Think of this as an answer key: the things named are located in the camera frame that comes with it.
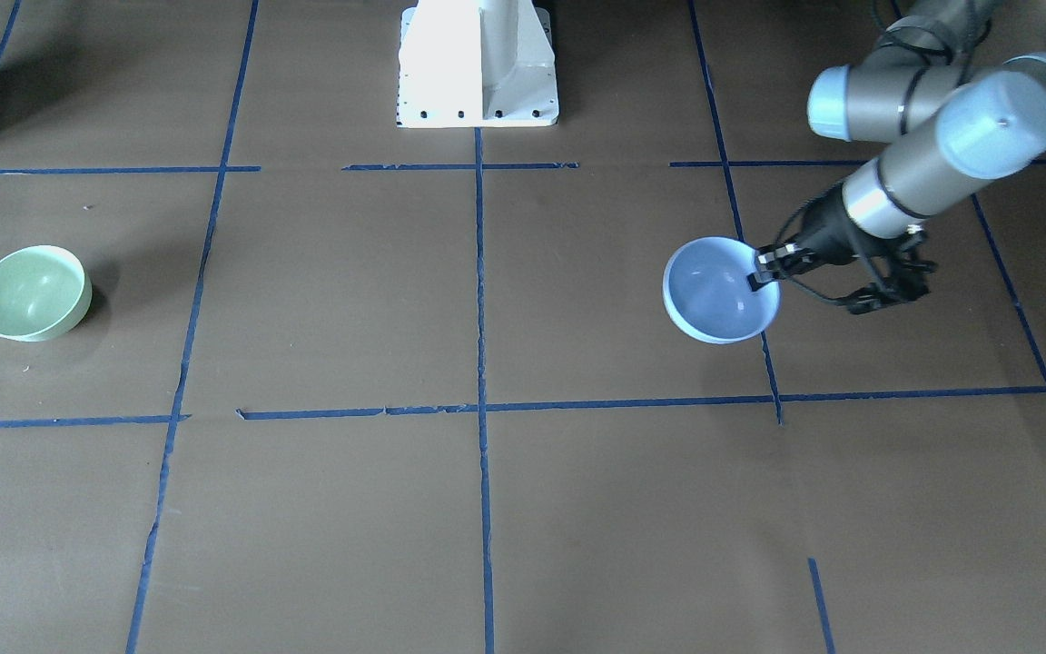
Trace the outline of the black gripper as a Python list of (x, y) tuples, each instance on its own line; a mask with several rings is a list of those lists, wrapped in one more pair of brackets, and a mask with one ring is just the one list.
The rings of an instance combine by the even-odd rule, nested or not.
[(758, 272), (750, 272), (746, 281), (751, 292), (760, 292), (781, 281), (777, 272), (800, 276), (822, 265), (844, 266), (894, 253), (894, 241), (872, 236), (856, 226), (843, 191), (823, 191), (784, 220), (774, 245), (756, 250)]

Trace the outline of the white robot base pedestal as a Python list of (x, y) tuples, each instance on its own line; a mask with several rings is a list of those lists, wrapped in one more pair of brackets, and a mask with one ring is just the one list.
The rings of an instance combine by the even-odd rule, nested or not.
[(419, 1), (401, 14), (396, 125), (541, 128), (560, 116), (552, 16), (532, 1)]

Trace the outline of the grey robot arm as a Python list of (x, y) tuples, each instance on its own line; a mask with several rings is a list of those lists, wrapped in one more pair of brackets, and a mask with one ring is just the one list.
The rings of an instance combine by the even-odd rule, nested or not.
[(817, 135), (882, 144), (871, 161), (790, 216), (758, 249), (753, 291), (823, 265), (860, 263), (869, 281), (837, 305), (867, 311), (927, 293), (924, 224), (1046, 153), (1046, 51), (975, 69), (996, 1), (917, 1), (860, 64), (811, 85)]

